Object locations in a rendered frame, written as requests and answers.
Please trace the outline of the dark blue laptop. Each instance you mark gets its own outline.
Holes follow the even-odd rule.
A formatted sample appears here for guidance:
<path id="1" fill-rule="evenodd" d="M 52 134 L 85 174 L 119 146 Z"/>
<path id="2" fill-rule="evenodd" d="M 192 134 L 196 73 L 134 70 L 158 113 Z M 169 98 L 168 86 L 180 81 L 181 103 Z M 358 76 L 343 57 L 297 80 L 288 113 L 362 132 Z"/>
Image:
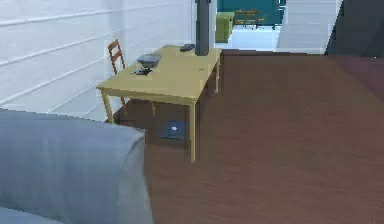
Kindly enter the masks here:
<path id="1" fill-rule="evenodd" d="M 182 120 L 168 120 L 162 128 L 161 137 L 183 140 L 185 137 L 185 122 Z"/>

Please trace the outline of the light wooden table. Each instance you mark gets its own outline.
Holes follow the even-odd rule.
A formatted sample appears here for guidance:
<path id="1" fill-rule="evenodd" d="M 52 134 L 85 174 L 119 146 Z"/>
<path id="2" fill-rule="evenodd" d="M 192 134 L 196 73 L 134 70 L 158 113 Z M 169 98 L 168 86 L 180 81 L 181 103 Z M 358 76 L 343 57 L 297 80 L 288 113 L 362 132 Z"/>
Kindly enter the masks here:
<path id="1" fill-rule="evenodd" d="M 156 53 L 162 58 L 147 76 L 133 73 L 139 67 L 135 63 L 97 86 L 101 91 L 108 122 L 114 123 L 109 96 L 186 105 L 189 107 L 190 159 L 194 163 L 196 103 L 213 71 L 216 71 L 215 92 L 219 92 L 222 49 L 210 48 L 207 56 L 197 56 L 194 51 L 181 52 L 180 46 L 166 45 Z"/>

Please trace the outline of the grey bowl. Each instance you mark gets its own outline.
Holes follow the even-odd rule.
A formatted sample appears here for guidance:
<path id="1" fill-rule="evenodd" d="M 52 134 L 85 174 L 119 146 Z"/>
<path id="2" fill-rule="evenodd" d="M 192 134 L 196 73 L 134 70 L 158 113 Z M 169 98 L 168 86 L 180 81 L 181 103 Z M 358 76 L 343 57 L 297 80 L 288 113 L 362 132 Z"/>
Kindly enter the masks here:
<path id="1" fill-rule="evenodd" d="M 155 68 L 161 59 L 162 56 L 160 54 L 145 54 L 137 58 L 137 62 L 144 68 Z"/>

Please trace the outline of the green cabinet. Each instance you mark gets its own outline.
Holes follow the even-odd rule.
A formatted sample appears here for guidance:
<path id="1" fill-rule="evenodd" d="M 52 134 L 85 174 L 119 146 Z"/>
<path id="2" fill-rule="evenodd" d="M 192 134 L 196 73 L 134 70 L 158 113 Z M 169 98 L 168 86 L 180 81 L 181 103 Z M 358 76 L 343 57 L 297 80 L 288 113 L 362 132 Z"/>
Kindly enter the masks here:
<path id="1" fill-rule="evenodd" d="M 218 12 L 216 14 L 215 41 L 227 43 L 233 30 L 234 12 Z"/>

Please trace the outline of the brown wooden chair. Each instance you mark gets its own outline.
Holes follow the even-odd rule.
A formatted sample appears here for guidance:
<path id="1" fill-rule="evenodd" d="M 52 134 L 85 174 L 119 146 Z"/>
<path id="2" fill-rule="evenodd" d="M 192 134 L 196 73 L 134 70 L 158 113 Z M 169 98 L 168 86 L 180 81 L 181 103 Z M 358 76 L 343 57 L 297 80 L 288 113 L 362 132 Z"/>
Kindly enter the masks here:
<path id="1" fill-rule="evenodd" d="M 120 46 L 120 43 L 119 43 L 118 39 L 115 39 L 114 41 L 112 41 L 108 45 L 108 52 L 109 52 L 109 56 L 110 56 L 110 60 L 111 60 L 111 65 L 112 65 L 114 74 L 117 75 L 118 74 L 118 69 L 116 67 L 116 61 L 118 59 L 120 59 L 122 68 L 125 69 L 124 57 L 123 57 L 123 53 L 122 53 L 121 46 Z M 124 97 L 120 97 L 120 101 L 122 103 L 123 112 L 124 112 L 125 116 L 128 117 L 128 111 L 127 111 L 127 106 L 126 106 L 125 98 Z M 156 115 L 156 107 L 155 107 L 155 103 L 154 102 L 151 102 L 151 111 L 152 111 L 152 115 L 155 116 Z"/>

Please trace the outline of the brown wooden dining table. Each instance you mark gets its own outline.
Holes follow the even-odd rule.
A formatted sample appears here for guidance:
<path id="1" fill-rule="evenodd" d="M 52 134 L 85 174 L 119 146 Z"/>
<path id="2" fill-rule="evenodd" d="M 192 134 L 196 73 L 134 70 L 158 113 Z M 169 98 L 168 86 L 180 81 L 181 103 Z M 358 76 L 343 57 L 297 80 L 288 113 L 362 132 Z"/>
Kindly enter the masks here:
<path id="1" fill-rule="evenodd" d="M 234 24 L 246 28 L 257 29 L 259 25 L 266 20 L 266 14 L 261 15 L 259 10 L 237 10 L 235 11 Z"/>

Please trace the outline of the grey sofa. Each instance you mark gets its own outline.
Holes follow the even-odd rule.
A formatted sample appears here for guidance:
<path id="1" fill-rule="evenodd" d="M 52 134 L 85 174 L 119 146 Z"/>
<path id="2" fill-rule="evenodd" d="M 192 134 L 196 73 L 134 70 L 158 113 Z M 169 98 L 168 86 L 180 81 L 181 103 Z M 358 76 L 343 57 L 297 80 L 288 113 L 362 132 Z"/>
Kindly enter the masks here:
<path id="1" fill-rule="evenodd" d="M 145 131 L 0 109 L 0 224 L 155 224 Z"/>

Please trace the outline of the dark grey room door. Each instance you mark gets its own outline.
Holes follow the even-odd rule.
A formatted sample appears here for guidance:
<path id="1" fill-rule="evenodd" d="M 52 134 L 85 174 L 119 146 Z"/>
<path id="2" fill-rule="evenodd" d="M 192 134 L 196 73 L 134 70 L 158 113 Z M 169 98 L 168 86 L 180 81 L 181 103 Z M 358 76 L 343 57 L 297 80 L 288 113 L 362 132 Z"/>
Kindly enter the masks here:
<path id="1" fill-rule="evenodd" d="M 384 0 L 343 0 L 325 54 L 384 57 Z"/>

